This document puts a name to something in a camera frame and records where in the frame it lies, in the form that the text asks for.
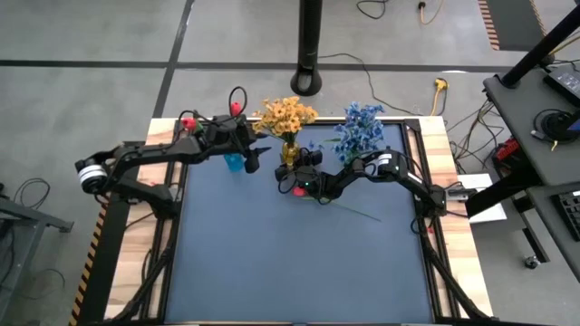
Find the black slanted pole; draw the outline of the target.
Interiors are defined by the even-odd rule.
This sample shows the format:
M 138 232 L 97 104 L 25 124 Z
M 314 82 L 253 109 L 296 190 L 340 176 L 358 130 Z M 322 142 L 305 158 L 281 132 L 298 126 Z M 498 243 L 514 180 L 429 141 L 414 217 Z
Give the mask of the black slanted pole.
M 564 17 L 523 59 L 500 78 L 503 86 L 514 88 L 550 52 L 580 27 L 580 4 Z

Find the black beam with hazard stripes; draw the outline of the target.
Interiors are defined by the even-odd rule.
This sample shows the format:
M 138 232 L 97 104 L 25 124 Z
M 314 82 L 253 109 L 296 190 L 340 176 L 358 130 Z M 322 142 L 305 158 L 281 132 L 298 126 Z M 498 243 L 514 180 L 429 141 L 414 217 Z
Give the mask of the black beam with hazard stripes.
M 131 206 L 116 194 L 98 196 L 100 205 L 68 326 L 105 319 L 112 282 Z

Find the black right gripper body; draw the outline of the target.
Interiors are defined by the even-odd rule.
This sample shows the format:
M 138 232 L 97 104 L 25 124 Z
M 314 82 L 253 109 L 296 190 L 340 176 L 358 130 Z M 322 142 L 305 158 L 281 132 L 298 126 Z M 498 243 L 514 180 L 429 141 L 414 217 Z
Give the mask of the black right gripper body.
M 315 168 L 323 161 L 321 150 L 299 149 L 291 164 L 283 163 L 275 170 L 275 179 L 281 183 L 289 177 L 302 188 L 314 188 L 320 185 L 320 173 Z

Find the black mat with striped edge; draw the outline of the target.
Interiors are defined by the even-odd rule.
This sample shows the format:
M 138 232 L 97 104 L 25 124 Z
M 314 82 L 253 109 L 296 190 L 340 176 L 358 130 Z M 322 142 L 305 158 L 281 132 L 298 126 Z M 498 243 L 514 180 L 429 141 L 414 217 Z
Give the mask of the black mat with striped edge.
M 490 46 L 528 52 L 546 35 L 534 0 L 478 0 Z

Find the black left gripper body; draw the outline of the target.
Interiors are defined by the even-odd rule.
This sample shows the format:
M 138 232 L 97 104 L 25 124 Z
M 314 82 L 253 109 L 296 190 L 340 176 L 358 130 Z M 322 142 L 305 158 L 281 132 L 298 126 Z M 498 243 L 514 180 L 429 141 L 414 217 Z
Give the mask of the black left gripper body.
M 247 124 L 245 116 L 236 119 L 215 116 L 204 131 L 204 140 L 207 145 L 203 158 L 239 156 L 246 173 L 252 174 L 259 169 L 260 150 L 251 148 L 258 136 Z

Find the white paper sheet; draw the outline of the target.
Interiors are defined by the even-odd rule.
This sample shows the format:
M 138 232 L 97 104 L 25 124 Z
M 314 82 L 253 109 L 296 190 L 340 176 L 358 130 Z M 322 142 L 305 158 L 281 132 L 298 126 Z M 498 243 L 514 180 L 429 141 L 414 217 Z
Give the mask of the white paper sheet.
M 475 189 L 478 192 L 492 185 L 492 179 L 488 173 L 458 175 L 458 181 L 464 188 Z M 479 224 L 507 219 L 508 217 L 502 205 L 496 204 L 493 207 L 471 217 L 469 222 L 471 224 Z

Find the black pole with round base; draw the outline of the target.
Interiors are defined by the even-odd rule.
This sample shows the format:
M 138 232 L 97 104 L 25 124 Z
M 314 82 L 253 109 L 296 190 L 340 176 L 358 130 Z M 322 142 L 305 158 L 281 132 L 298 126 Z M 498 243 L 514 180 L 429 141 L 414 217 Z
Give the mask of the black pole with round base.
M 300 0 L 298 57 L 290 81 L 292 91 L 299 96 L 313 96 L 322 88 L 318 71 L 322 10 L 323 0 Z

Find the grey side table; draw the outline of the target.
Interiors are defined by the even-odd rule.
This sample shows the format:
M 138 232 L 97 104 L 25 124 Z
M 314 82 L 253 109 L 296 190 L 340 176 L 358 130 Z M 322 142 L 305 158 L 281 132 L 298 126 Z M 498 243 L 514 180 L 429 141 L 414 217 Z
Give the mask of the grey side table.
M 468 215 L 474 216 L 519 191 L 525 191 L 580 282 L 580 242 L 567 231 L 551 201 L 554 195 L 580 190 L 580 140 L 551 149 L 550 145 L 531 135 L 533 120 L 540 111 L 559 109 L 574 113 L 580 110 L 551 90 L 543 82 L 545 76 L 542 69 L 532 70 L 512 88 L 504 86 L 498 76 L 483 81 L 488 98 L 517 140 L 527 162 L 470 197 L 466 208 Z

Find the red power strip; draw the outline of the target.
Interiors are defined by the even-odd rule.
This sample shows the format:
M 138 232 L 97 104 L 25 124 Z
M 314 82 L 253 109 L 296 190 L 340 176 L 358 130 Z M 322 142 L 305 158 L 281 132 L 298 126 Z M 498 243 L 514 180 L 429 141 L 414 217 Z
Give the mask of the red power strip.
M 518 141 L 510 136 L 504 142 L 498 144 L 492 155 L 494 163 L 517 162 L 522 159 L 521 150 Z

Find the yellow glass vase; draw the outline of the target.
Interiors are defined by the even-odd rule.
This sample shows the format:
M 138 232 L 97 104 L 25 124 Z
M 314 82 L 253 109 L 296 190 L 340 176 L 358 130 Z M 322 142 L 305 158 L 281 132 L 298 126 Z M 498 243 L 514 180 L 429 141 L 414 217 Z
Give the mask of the yellow glass vase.
M 288 168 L 292 169 L 295 159 L 299 156 L 300 147 L 297 142 L 285 142 L 282 146 L 281 161 Z

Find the grey metal stand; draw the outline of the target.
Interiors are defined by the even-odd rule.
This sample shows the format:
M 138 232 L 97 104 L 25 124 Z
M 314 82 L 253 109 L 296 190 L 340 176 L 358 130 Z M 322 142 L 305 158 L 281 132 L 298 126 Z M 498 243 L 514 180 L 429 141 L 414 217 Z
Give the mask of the grey metal stand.
M 0 321 L 17 295 L 23 276 L 47 227 L 70 233 L 73 222 L 15 202 L 0 183 Z

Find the black electronic device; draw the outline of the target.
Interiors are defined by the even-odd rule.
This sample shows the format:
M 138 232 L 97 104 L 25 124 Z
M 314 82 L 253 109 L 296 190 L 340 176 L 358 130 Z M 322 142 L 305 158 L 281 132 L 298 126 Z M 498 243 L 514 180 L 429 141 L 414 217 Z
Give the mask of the black electronic device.
M 545 68 L 544 82 L 572 105 L 580 108 L 580 69 L 570 67 Z

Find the black keyboard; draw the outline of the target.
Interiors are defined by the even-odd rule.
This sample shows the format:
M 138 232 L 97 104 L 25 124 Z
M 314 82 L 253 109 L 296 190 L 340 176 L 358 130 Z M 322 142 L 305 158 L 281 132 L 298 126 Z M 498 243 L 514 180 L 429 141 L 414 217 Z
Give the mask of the black keyboard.
M 552 195 L 550 198 L 572 238 L 580 242 L 580 190 Z

